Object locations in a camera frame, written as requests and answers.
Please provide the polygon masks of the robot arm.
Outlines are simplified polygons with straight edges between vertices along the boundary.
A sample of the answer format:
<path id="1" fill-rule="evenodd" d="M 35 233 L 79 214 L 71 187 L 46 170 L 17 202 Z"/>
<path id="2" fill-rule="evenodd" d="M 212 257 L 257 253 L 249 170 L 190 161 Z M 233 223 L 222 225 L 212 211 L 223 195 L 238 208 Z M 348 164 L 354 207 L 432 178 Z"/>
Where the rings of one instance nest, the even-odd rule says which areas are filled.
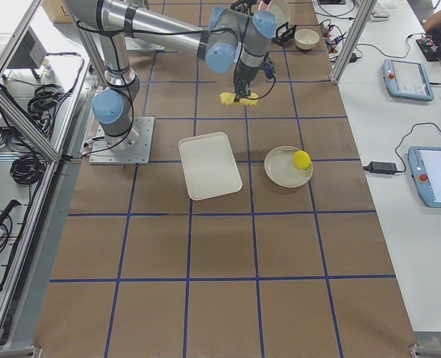
<path id="1" fill-rule="evenodd" d="M 192 54 L 215 73 L 233 71 L 233 91 L 220 95 L 226 105 L 257 105 L 251 82 L 259 71 L 274 78 L 268 50 L 278 22 L 268 11 L 247 15 L 215 7 L 202 29 L 123 1 L 67 1 L 66 7 L 82 34 L 100 38 L 107 89 L 95 97 L 93 112 L 109 149 L 132 148 L 140 137 L 134 130 L 140 80 L 128 59 L 128 37 Z"/>

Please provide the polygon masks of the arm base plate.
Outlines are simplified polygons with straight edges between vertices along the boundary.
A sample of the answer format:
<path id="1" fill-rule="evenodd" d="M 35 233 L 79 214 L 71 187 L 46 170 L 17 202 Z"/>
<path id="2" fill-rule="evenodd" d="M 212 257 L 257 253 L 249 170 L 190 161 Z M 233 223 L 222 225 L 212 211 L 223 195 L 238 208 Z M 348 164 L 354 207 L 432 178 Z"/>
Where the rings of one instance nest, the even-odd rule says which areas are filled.
<path id="1" fill-rule="evenodd" d="M 165 51 L 164 46 L 156 45 L 154 43 L 137 38 L 125 37 L 125 45 L 128 52 L 147 53 Z"/>
<path id="2" fill-rule="evenodd" d="M 131 132 L 114 148 L 111 146 L 121 141 L 123 136 L 113 138 L 106 136 L 101 125 L 98 125 L 96 136 L 101 136 L 93 145 L 93 154 L 89 162 L 93 165 L 131 165 L 149 163 L 151 142 L 154 132 L 153 116 L 136 117 Z"/>

